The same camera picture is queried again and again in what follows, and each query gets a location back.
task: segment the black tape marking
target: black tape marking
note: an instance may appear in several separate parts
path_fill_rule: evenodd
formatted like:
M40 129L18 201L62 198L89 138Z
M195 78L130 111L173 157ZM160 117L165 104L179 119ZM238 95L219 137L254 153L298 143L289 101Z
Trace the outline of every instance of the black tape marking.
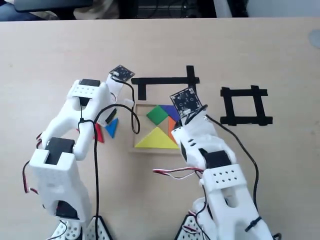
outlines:
M255 85L251 85L251 89L231 90L228 87L222 87L220 91L220 95L221 97L223 97L225 113L226 113L226 116L222 116L220 118L221 124L228 124L230 126L236 126L237 124L259 124L260 126L273 124L273 117L266 116L264 105L261 99L261 96L268 96L268 92L266 89L259 89L259 86L255 86ZM235 116L232 97L243 97L243 96L253 97L256 116Z
M135 77L131 79L133 85L138 85L138 100L147 100L147 85L159 84L188 84L197 93L196 84L200 83L199 77L195 76L192 65L186 66L186 77Z

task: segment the cable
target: cable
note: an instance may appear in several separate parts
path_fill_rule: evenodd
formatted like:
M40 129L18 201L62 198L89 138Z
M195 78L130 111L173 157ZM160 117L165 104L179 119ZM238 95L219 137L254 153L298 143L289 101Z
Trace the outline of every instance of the cable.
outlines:
M58 236L53 236L53 237L47 238L46 240L53 240L53 239L60 238L60 237L63 236L63 234L66 233L66 231L67 231L67 229L68 229L67 224L65 224L65 223L64 223L63 221L61 221L61 220L59 220L59 221L60 221L60 223L62 223L62 224L65 226L65 230L63 231L63 233L61 233L61 234L58 235Z
M272 236L274 240L281 240L282 239L282 234L280 232L278 232L277 234Z
M168 5L168 15L169 15L170 17L172 17L171 12L170 12L171 6L172 6L173 4L175 4L175 3L178 3L178 2L180 2L180 0L173 0L171 3L169 3L169 5Z
M42 132L35 138L37 139L37 144L36 144L36 148L38 149L39 148L39 145L42 143L42 140L40 138ZM28 160L24 165L23 165L23 168L22 168L22 182L23 182L23 190L24 190L24 193L25 194L28 194L30 191L38 194L38 191L32 187L29 187L28 188L28 182L27 182L27 177L26 177L26 167L28 166L28 164L30 163L30 160Z
M26 174L25 174L26 167L27 167L27 165L28 165L29 163L30 163L30 160L27 161L27 162L24 164L23 168L22 168L22 181L23 181L23 189L24 189L24 193L25 193L25 194L29 193L28 187L27 187Z
M234 136L234 138L236 139L236 141L239 143L240 147L242 148L242 150L245 152L245 154L248 156L248 158L251 160L251 162L254 165L254 169L255 169L255 180L254 180L254 186L253 186L253 204L257 210L257 212L259 212L258 210L258 205L257 205L257 188L258 188L258 181L259 181L259 168L258 165L256 163L256 161L254 160L254 158L250 155L250 153L247 151L247 149L245 148L245 146L242 144L242 142L240 141L240 139L238 138L238 136L231 131L230 129L226 128L225 126L223 126L220 122L214 120L212 117L210 117L208 114L206 115L206 117L214 122L215 124L217 124L219 127L221 127L223 130L227 131L228 133L230 133L232 136Z
M195 172L202 172L203 170L200 168L196 168L196 167L182 167L182 168L177 168L177 169L171 169L171 170L167 170L167 169L153 169L152 170L155 174L161 174L161 175L165 175L165 176L170 176L173 179L176 180L182 180L185 179L193 174L195 174ZM173 176L170 173L175 173L175 172L180 172L180 171L193 171L191 173L188 173L187 175L184 176Z
M93 154L94 154L94 171L95 171L95 197L96 197L96 208L95 208L95 219L94 219L94 231L95 231L95 239L99 238L98 235L98 218L99 218L99 200L100 200L100 193L99 193L99 171L98 171L98 154L97 154L97 146L98 146L98 134L97 129L95 126L94 121L91 119L84 120L83 118L80 118L80 121L78 122L78 129L80 133L79 125L82 123L92 123L93 126L93 132L94 132L94 147L93 147Z
M93 126L93 132L94 132L94 147L93 147L93 154L94 154L94 171L95 171L95 193L96 193L96 209L95 209L95 220L94 220L94 231L95 231L95 239L99 238L98 235L98 218L99 218L99 204L100 204L100 193L99 193L99 171L98 171L98 153L97 153L97 146L98 146L98 134L97 134L97 129L95 127L96 122L98 121L100 115L113 107L121 107L121 108L125 108L128 111L130 111L133 116L135 117L136 121L137 121L137 125L138 125L138 131L135 134L138 134L140 132L140 121L139 118L137 116L137 114L130 109L129 107L127 107L126 105L123 104L110 104L108 106L106 106L105 108L101 109L101 111L96 115L95 119L92 121L91 119L83 119L80 118L79 122L78 122L78 129L80 132L80 128L79 125L82 123L92 123Z
M121 81L121 80L117 80L114 78L114 76L112 75L111 76L111 79L117 83L120 83L120 84L124 84L124 85L127 85L129 88L131 88L131 92L132 92L132 101L133 101L133 106L131 108L132 112L131 112L131 128L132 128L132 131L135 133L135 134L138 134L137 131L135 130L135 124L134 124L134 110L135 110L135 105L136 105L136 101L135 101L135 89L133 86L131 86L131 84L125 82L125 81Z
M184 6L185 4L189 5L188 4L188 0L183 0L182 3L181 3L181 9L180 9L180 18L182 18L182 14L183 14L183 11L184 11Z
M158 8L159 8L159 0L155 0L155 9L149 16L146 17L146 19L150 19L151 17L153 17L158 11Z
M94 123L95 123L95 124L97 123L100 115L101 115L104 111L106 111L106 110L108 110L108 109L110 109L110 108L113 108L113 107L125 108L125 109L127 109L128 111L130 111L130 112L133 114L133 116L134 116L134 118L135 118L135 120L136 120L136 122L137 122L137 126L138 126L137 131L134 131L134 133L135 133L135 134L139 134L139 133L140 133L140 121L139 121L139 118L138 118L137 114L135 113L135 111L134 111L133 109L130 109L129 107L127 107L126 105L123 105L123 104L114 103L114 104L110 104L109 106L106 106L105 108L103 108L103 109L97 114L97 116L96 116L95 119L94 119Z
M202 186L202 189L203 189L203 192L204 192L204 205L203 205L203 207L201 208L201 210L198 211L198 212L195 214L194 220L195 220L195 223L196 223L196 224L198 225L198 227L200 228L201 232L206 236L207 240L211 240L210 237L206 234L206 232L202 229L202 227L201 227L200 224L198 223L198 215L199 215L200 213L202 213L202 212L206 209L206 207L207 207L207 205L208 205L207 194L206 194L206 190L205 190L204 186Z

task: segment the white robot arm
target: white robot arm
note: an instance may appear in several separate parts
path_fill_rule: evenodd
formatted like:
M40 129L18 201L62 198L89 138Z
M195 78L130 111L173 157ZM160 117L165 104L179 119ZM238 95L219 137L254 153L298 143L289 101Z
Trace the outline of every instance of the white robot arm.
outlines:
M186 102L195 99L190 96L192 90L188 92L189 96L181 92L175 99L185 98ZM187 224L184 224L188 227L193 220L196 224L192 225L201 231L198 235L192 234L182 227L176 239L273 240L250 196L235 153L218 137L207 118L206 105L187 116L183 114L186 109L175 106L182 113L181 126L171 133L186 164L203 170L199 183L205 193L205 197L193 203L190 216L185 220Z
M94 136L93 123L105 127L114 118L117 110L111 106L116 103L123 87L121 81L125 82L133 75L133 72L118 66L110 72L106 82L76 80L61 111L41 134L43 149L36 149L29 162L38 178L38 194L43 207L67 224L65 239L84 240L92 218L92 205L80 179L77 161L82 161L88 153ZM107 106L110 108L101 113ZM86 122L79 124L80 119ZM76 142L61 138L72 129L79 129ZM59 231L53 234L55 236L59 236Z

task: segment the blue triangle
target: blue triangle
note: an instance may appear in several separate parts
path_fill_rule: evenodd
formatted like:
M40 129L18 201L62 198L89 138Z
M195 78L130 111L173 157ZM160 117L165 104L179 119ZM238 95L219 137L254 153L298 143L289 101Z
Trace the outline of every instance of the blue triangle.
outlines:
M160 107L176 122L180 120L180 115L173 105L160 105Z
M116 133L116 128L118 125L118 118L112 120L109 125L105 126L105 130L109 133L110 137L114 138Z

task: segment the black wire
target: black wire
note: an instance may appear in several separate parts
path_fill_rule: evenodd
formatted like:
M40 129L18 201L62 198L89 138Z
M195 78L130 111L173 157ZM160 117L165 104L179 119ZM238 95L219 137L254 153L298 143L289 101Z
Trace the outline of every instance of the black wire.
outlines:
M204 192L204 205L203 205L203 208L201 208L201 210L198 211L198 212L195 214L194 220L195 220L195 223L198 225L198 227L201 229L202 233L206 236L206 238L207 238L208 240L211 240L210 237L206 234L206 232L202 229L202 227L200 227L200 225L199 225L199 223L198 223L198 215L199 215L200 213L202 213L202 212L206 209L206 207L207 207L207 195L206 195L206 190L205 190L204 186L202 186L202 189L203 189L203 192Z
M150 19L151 17L153 17L158 11L158 8L159 8L159 0L155 0L155 9L149 16L146 17L146 19Z
M173 0L171 3L169 3L169 5L168 5L168 15L169 15L170 17L172 17L171 12L170 12L171 6L172 6L173 4L175 4L175 3L178 3L178 2L180 2L180 0Z
M82 123L92 123L93 126L93 131L94 131L94 147L93 147L93 154L94 154L94 171L95 171L95 192L96 192L96 209L95 209L95 221L94 221L94 231L95 231L95 239L99 238L98 235L98 218L99 218L99 203L100 203L100 193L99 193L99 171L98 171L98 153L97 153L97 146L98 146L98 134L97 134L97 129L95 124L97 123L100 115L113 107L121 107L121 108L125 108L128 111L130 111L133 116L136 119L137 125L138 125L138 131L136 134L138 134L140 132L140 121L138 116L136 115L136 113L130 109L129 107L127 107L126 105L123 104L111 104L109 106L106 106L105 108L103 108L95 117L95 119L92 121L91 119L86 119L84 120L83 118L80 118L80 121L78 122L78 129L79 129L79 133L80 133L80 128L79 125Z
M54 237L50 237L50 238L47 238L46 240L53 240L53 239L57 239L57 238L60 238L63 234L66 233L68 227L67 227L67 224L65 224L63 221L59 220L60 223L62 223L64 226L65 226L65 230L63 231L63 233L61 233L60 235L58 236L54 236Z
M228 133L230 133L232 136L234 136L235 140L239 143L240 147L242 148L242 150L245 152L245 154L248 156L248 158L251 160L251 162L254 165L254 169L255 169L255 180L254 180L254 186L253 186L253 204L257 210L257 212L259 212L258 210L258 205L257 205L257 188L258 188L258 181L259 181L259 168L258 165L256 163L256 161L254 160L254 158L250 155L250 153L247 151L247 149L245 148L245 146L242 144L242 142L240 141L240 139L238 138L238 136L231 131L230 129L226 128L225 126L223 126L220 122L214 120L212 117L210 117L209 115L206 115L206 117L214 122L215 124L217 124L219 127L221 127L223 130L227 131Z
M95 171L95 197L96 197L96 200L95 200L96 201L96 208L95 208L95 219L94 219L94 231L95 231L95 239L98 239L99 238L99 235L98 235L98 218L99 218L99 200L100 200L99 172L98 172L98 153L97 153L98 134L97 134L97 129L96 129L94 121L92 121L91 119L84 120L83 118L81 118L80 121L78 122L79 133L80 133L79 124L82 124L82 123L92 123L93 132L94 132L93 154L94 154L94 171Z
M138 118L137 114L135 113L135 111L134 111L133 109L130 109L129 107L127 107L126 105L123 105L123 104L114 103L114 104L110 104L109 106L106 106L105 108L103 108L103 109L97 114L97 116L96 116L95 119L94 119L94 123L95 123L95 124L97 123L100 115L101 115L104 111L106 111L106 110L108 110L108 109L110 109L110 108L113 108L113 107L125 108L125 109L127 109L128 111L130 111L130 112L133 114L133 116L134 116L134 118L135 118L135 120L136 120L136 122L137 122L137 126L138 126L137 131L134 131L134 133L135 133L135 134L139 134L139 133L140 133L140 121L139 121L139 118Z
M138 132L135 130L135 123L134 123L134 110L135 110L135 105L136 105L136 101L135 101L135 89L133 86L131 86L131 84L125 82L125 81L121 81L121 80L117 80L114 78L114 76L111 76L111 79L117 83L120 83L120 84L124 84L124 85L127 85L129 88L131 88L131 92L132 92L132 101L133 101L133 106L131 108L132 112L131 112L131 128L132 128L132 131L135 133L135 134L138 134Z
M188 0L183 0L182 3L181 3L181 9L180 9L180 18L182 18L182 14L183 14L183 11L184 11L184 5L185 4L188 4Z
M272 236L274 240L281 240L282 239L282 234L278 232L277 234Z

